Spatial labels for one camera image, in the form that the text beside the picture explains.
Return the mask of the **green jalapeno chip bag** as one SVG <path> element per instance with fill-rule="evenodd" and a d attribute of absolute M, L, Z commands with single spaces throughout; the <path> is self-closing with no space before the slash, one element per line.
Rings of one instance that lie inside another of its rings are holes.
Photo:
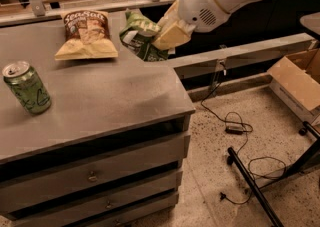
<path fill-rule="evenodd" d="M 167 50 L 156 48 L 152 41 L 161 27 L 140 12 L 126 11 L 126 25 L 120 31 L 121 43 L 145 62 L 158 62 L 168 59 Z"/>

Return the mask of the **yellow sea salt chip bag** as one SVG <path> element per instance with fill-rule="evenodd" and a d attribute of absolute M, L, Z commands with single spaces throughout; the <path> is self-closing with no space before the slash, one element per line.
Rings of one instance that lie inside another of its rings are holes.
<path fill-rule="evenodd" d="M 62 14 L 65 43 L 56 60 L 116 58 L 118 51 L 110 38 L 108 13 L 79 10 Z"/>

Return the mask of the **cardboard box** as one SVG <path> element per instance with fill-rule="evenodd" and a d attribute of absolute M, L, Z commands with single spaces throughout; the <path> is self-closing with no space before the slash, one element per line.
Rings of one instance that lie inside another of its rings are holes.
<path fill-rule="evenodd" d="M 301 121 L 320 124 L 320 49 L 286 55 L 267 73 L 271 90 Z"/>

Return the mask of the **round dark table edge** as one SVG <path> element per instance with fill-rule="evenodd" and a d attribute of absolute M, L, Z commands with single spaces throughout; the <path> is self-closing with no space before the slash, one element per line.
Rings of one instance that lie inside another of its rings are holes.
<path fill-rule="evenodd" d="M 300 23 L 310 31 L 320 35 L 320 12 L 303 16 Z"/>

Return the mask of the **grey drawer cabinet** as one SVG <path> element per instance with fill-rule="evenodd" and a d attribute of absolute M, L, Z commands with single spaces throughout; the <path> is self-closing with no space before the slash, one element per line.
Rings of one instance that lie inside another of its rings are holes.
<path fill-rule="evenodd" d="M 0 30 L 0 66 L 25 60 L 52 105 L 28 114 L 0 83 L 0 213 L 10 227 L 118 227 L 174 206 L 194 106 L 175 71 L 126 48 L 57 61 L 62 21 Z"/>

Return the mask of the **green soda can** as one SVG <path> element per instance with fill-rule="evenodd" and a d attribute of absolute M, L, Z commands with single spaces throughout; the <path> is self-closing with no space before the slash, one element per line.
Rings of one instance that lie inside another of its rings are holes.
<path fill-rule="evenodd" d="M 41 114 L 51 106 L 51 97 L 35 68 L 16 61 L 2 70 L 3 80 L 22 107 L 30 114 Z"/>

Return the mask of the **black metal stand leg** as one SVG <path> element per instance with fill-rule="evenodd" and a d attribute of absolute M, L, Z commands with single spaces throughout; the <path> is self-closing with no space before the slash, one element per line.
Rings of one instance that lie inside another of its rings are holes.
<path fill-rule="evenodd" d="M 284 225 L 265 198 L 263 189 L 279 181 L 294 179 L 320 169 L 320 131 L 309 122 L 304 121 L 303 127 L 299 130 L 299 134 L 304 136 L 307 133 L 315 138 L 312 145 L 292 165 L 272 172 L 270 179 L 263 177 L 254 179 L 237 156 L 235 150 L 232 147 L 228 148 L 229 156 L 227 158 L 227 164 L 236 165 L 251 192 L 271 220 L 273 227 L 284 227 Z"/>

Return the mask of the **grey metal rail frame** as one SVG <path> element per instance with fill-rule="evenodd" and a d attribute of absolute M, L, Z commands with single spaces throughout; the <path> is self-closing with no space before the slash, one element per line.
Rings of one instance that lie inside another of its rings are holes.
<path fill-rule="evenodd" d="M 177 75 L 178 95 L 186 97 L 187 92 L 182 85 L 182 81 L 185 79 L 278 60 L 287 54 L 314 49 L 317 44 L 318 40 L 314 36 L 307 33 L 299 33 L 183 56 L 169 60 L 168 64 Z"/>

